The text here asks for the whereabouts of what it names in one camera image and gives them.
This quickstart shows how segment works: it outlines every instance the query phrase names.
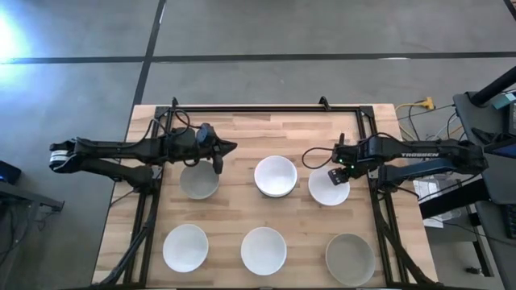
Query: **white bowl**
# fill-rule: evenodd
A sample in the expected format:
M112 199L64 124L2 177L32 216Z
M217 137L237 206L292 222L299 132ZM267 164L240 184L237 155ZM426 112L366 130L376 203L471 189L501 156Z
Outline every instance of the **white bowl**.
M296 167L283 156L269 156L256 165L256 186L269 197L283 197L289 194L297 181Z
M285 263L287 244L276 230L259 227L243 238L240 255L249 271L267 276L276 273Z
M199 161L193 167L183 169L179 185L189 198L201 200L210 197L218 189L218 174L210 162Z
M328 172L329 167L322 167L310 174L308 190L310 195L321 205L340 205L349 196L349 182L333 185Z
M201 266L207 255L208 238L196 225L180 225L164 240L163 258L174 271L193 271Z
M354 234L339 234L326 248L326 265L342 284L358 287L374 274L376 258L371 247Z

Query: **gray floor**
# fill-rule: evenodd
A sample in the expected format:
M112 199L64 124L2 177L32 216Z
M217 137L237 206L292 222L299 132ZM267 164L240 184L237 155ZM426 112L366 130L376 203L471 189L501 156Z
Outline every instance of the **gray floor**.
M156 6L157 0L4 0L0 59L142 56ZM155 54L503 52L516 51L515 28L502 0L169 0ZM153 64L143 104L168 104L172 96L185 104L313 103L324 95L334 103L395 104L432 96L445 106L454 93L481 88L515 61ZM140 69L0 64L0 160L24 171L21 187L66 200L44 231L27 236L7 288L90 282L113 183L51 172L48 145L76 136L122 140ZM420 135L433 135L452 113L446 108L414 122ZM464 274L465 265L477 263L469 244L435 244L432 253L445 284L502 289L499 279Z

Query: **butcher block tabletop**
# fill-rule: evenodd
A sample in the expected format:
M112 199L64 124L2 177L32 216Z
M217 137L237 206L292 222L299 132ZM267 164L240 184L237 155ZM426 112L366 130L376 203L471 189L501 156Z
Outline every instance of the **butcher block tabletop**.
M394 106L371 106L374 108L377 131L400 137ZM127 134L128 142L143 136L155 108L134 108ZM376 270L364 287L385 286L366 177L350 181L351 192L344 203L322 206L309 193L308 178L312 170L303 167L301 161L302 153L311 147L333 147L341 132L346 136L346 144L355 144L360 138L355 113L203 112L189 113L189 116L192 124L208 122L215 128L219 138L236 142L238 147L223 159L224 168L218 191L201 201L191 200L181 191L179 177L185 165L165 165L147 287L344 287L331 276L325 262L327 244L341 233L359 235L375 253ZM312 151L306 157L306 162L313 166L320 164L328 159L329 153ZM254 184L256 165L270 155L288 158L298 170L298 182L286 197L266 197ZM399 159L394 164L403 165L403 162ZM136 166L138 162L124 160L123 164ZM130 190L127 183L116 184L113 200ZM127 250L137 201L138 194L133 193L110 208L93 282L105 278ZM436 281L437 275L417 199L399 191L393 194L393 203L403 246L423 272ZM163 243L167 234L182 224L199 226L206 232L210 244L204 263L190 273L173 271L163 259ZM240 258L240 245L244 236L260 226L277 230L287 244L284 266L269 276L251 273ZM139 273L139 258L144 247L140 248L135 273ZM391 268L396 278L396 259L392 248L389 249Z

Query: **bowl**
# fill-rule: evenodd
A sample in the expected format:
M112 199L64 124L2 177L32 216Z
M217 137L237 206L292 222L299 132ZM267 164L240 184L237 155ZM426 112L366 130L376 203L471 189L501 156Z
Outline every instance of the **bowl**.
M361 237L339 234L328 243L326 265L341 284L358 287L371 279L376 258L371 247Z
M349 182L334 185L331 182L328 172L329 167L322 167L310 174L308 179L308 190L310 195L321 205L340 205L349 196Z
M164 240L163 258L174 271L193 271L201 266L207 255L208 238L196 225L180 225Z
M287 244L276 230L259 227L243 238L240 255L249 271L267 276L276 273L285 263Z
M183 170L179 177L179 185L189 198L205 199L217 191L218 175L210 162L199 161L199 164Z
M296 167L283 156L269 156L256 165L255 183L266 196L283 197L293 190L297 181Z

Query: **black metal frame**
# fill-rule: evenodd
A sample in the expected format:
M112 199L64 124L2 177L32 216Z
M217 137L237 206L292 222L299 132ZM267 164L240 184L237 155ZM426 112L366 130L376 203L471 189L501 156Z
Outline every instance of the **black metal frame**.
M356 115L360 138L367 137L364 119L366 118L370 125L372 134L377 133L377 125L372 106L330 106L325 97L321 97L319 105L313 106L178 106L189 113L196 112L347 112ZM170 114L163 115L168 109L167 106L158 106L155 110L155 118L166 118L165 127L169 129L172 126L172 116ZM152 128L152 136L156 137L158 133L157 124ZM385 284L387 288L398 289L449 289L449 290L465 290L467 288L451 288L437 284L424 276L422 271L417 267L409 254L402 246L399 230L397 227L396 213L394 211L393 200L389 194L385 195L385 209L389 223L385 221L381 212L380 201L375 188L376 179L368 176L369 192L372 202L372 211L377 228L378 246L381 254L381 263L384 269ZM114 269L118 271L118 275L110 275L100 284L92 284L89 287L81 289L121 289L121 288L145 288L148 277L148 267L151 258L152 238L157 218L157 208L160 199L161 178L156 179L156 187L152 193L141 193L138 205L135 211L135 222L131 236L131 244L124 254L119 265ZM144 208L147 196L152 196L151 209L147 221L142 225L144 219ZM142 267L138 276L138 281L133 282L133 270L135 266L135 254L145 239L144 252L142 257ZM394 281L393 271L389 260L389 250L387 242L391 244L395 250L397 259L398 272L400 274L400 282ZM417 284L411 284L407 270L412 274ZM121 284L116 284L121 273L125 271L125 276Z

